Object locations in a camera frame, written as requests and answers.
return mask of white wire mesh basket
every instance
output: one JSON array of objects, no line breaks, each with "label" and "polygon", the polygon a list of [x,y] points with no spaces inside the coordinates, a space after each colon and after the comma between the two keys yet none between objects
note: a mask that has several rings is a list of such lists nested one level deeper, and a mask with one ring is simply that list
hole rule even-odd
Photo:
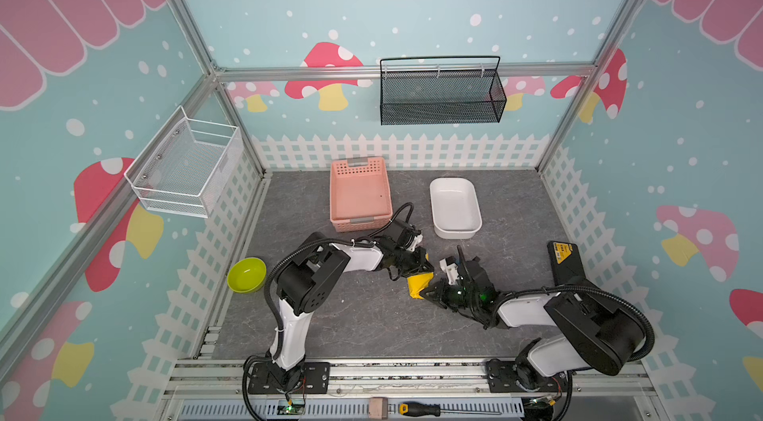
[{"label": "white wire mesh basket", "polygon": [[241,153],[238,127],[193,120],[178,107],[124,177],[149,211],[209,217]]}]

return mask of black wire mesh basket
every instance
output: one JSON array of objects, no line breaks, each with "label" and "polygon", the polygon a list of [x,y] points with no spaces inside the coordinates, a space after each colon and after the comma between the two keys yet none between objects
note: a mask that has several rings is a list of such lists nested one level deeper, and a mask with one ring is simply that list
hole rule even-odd
[{"label": "black wire mesh basket", "polygon": [[501,121],[506,93],[498,76],[500,63],[499,56],[381,59],[381,124]]}]

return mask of pink plastic basket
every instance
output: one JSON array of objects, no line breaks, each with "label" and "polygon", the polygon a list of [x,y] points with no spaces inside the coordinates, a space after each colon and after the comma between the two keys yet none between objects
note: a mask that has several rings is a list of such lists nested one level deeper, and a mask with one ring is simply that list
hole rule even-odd
[{"label": "pink plastic basket", "polygon": [[392,217],[384,158],[331,163],[331,223],[339,233],[378,229]]}]

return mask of yellow cloth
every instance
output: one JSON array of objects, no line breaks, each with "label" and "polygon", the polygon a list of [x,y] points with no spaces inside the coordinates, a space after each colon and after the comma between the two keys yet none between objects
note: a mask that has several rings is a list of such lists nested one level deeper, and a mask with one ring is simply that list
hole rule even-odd
[{"label": "yellow cloth", "polygon": [[423,291],[429,285],[429,282],[433,277],[434,272],[411,275],[408,278],[408,291],[411,293],[411,298],[420,298],[421,300],[424,300],[424,297],[421,297],[419,292]]}]

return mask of black mounting plate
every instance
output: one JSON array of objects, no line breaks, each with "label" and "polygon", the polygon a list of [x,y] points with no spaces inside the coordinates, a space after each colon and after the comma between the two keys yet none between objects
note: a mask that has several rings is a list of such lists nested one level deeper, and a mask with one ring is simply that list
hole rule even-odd
[{"label": "black mounting plate", "polygon": [[[331,364],[326,362],[306,362],[304,364],[305,394],[326,394],[329,388]],[[270,374],[266,363],[253,365],[252,378],[249,381],[249,394],[279,394],[279,384]],[[294,391],[299,396],[302,388]]]},{"label": "black mounting plate", "polygon": [[538,391],[525,390],[517,382],[519,378],[513,369],[513,361],[492,359],[486,361],[484,367],[488,372],[488,386],[491,393],[528,393],[532,395],[535,393],[556,393],[560,388],[564,393],[567,389],[567,378],[562,378],[560,375],[556,377],[559,387],[556,386],[556,381],[552,378],[542,378],[541,388]]}]

